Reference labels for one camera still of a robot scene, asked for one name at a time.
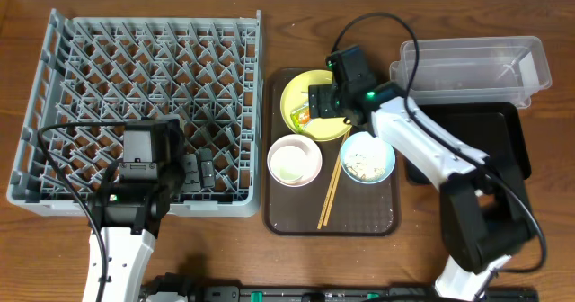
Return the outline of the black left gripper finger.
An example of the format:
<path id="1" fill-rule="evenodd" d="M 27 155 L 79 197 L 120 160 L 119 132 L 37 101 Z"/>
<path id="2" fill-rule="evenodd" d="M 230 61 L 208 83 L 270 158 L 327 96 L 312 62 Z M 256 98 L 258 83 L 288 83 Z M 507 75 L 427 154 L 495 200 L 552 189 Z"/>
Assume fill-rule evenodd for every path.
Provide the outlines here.
<path id="1" fill-rule="evenodd" d="M 199 174 L 200 183 L 203 188 L 213 188 L 215 186 L 216 179 L 213 155 L 208 148 L 201 148 L 199 150 Z"/>
<path id="2" fill-rule="evenodd" d="M 182 191 L 199 192 L 201 184 L 197 157 L 194 154 L 186 154 L 181 159 L 181 165 L 185 172 L 185 181 L 181 187 Z"/>

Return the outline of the orange green snack wrapper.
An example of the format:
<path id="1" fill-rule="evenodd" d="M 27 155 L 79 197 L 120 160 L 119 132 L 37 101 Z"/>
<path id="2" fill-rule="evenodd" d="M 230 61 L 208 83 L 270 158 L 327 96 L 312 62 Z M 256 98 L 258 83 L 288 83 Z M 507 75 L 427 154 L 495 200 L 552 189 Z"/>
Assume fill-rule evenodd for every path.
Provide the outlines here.
<path id="1" fill-rule="evenodd" d="M 301 107 L 293 110 L 290 114 L 290 118 L 296 128 L 305 129 L 312 120 L 309 111 L 309 104 L 305 103 Z"/>

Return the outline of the light blue bowl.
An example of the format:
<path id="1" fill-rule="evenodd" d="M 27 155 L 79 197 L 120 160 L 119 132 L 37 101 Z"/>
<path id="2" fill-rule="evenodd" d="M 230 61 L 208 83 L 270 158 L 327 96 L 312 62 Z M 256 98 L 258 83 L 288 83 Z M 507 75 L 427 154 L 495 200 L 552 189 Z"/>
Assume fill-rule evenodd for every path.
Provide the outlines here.
<path id="1" fill-rule="evenodd" d="M 362 184 L 376 184 L 388 179 L 396 163 L 393 147 L 368 132 L 355 133 L 345 140 L 340 160 L 345 174 Z"/>

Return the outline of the pink bowl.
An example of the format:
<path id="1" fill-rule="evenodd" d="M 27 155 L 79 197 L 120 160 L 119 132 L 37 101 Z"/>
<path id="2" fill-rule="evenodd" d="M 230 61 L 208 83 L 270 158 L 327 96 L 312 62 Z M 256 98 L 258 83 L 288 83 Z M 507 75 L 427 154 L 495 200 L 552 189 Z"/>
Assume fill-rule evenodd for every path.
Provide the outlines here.
<path id="1" fill-rule="evenodd" d="M 271 172 L 270 168 L 271 156 L 275 153 L 277 149 L 283 146 L 296 146 L 305 151 L 307 157 L 305 162 L 305 174 L 297 182 L 283 183 L 279 181 Z M 298 134 L 286 135 L 282 138 L 279 138 L 272 144 L 267 156 L 267 167 L 269 172 L 271 173 L 272 178 L 277 182 L 279 182 L 280 184 L 288 187 L 301 187 L 313 181 L 319 175 L 319 172 L 321 171 L 322 168 L 322 164 L 323 164 L 322 153 L 318 145 L 311 138 Z"/>

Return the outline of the translucent white cup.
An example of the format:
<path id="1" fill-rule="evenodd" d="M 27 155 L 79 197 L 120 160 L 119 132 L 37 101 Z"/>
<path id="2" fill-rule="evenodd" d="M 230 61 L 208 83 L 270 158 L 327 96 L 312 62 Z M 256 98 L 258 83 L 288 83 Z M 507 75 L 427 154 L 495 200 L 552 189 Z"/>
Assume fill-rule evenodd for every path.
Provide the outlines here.
<path id="1" fill-rule="evenodd" d="M 283 146 L 270 159 L 272 174 L 283 183 L 299 181 L 305 174 L 305 151 L 296 146 Z"/>

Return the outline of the rice and peanut scraps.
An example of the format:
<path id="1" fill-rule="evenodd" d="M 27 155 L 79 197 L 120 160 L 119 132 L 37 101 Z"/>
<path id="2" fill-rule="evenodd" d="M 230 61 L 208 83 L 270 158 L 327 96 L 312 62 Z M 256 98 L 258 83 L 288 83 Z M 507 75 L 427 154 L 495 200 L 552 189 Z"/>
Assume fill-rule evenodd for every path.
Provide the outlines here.
<path id="1" fill-rule="evenodd" d="M 385 173 L 385 167 L 381 162 L 370 155 L 349 155 L 345 160 L 344 166 L 354 179 L 362 182 L 374 182 Z"/>

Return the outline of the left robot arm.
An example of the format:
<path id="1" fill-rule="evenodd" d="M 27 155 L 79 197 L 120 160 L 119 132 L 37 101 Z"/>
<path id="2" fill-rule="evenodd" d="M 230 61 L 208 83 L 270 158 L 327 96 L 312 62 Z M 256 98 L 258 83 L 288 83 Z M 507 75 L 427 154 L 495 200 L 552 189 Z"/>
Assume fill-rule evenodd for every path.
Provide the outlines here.
<path id="1" fill-rule="evenodd" d="M 213 156 L 185 151 L 178 118 L 127 122 L 123 156 L 105 169 L 89 201 L 91 234 L 85 301 L 137 301 L 162 218 L 173 198 L 214 187 Z"/>

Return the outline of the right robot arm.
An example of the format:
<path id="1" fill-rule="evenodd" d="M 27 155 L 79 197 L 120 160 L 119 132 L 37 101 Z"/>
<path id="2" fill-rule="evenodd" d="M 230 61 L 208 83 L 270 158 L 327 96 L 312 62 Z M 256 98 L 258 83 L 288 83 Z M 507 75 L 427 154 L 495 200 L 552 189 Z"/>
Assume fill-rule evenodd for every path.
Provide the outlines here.
<path id="1" fill-rule="evenodd" d="M 425 175 L 439 192 L 449 253 L 436 296 L 479 300 L 512 255 L 542 235 L 520 169 L 455 138 L 396 83 L 379 83 L 360 47 L 333 50 L 326 65 L 333 81 L 310 86 L 312 117 L 342 118 L 391 145 Z"/>

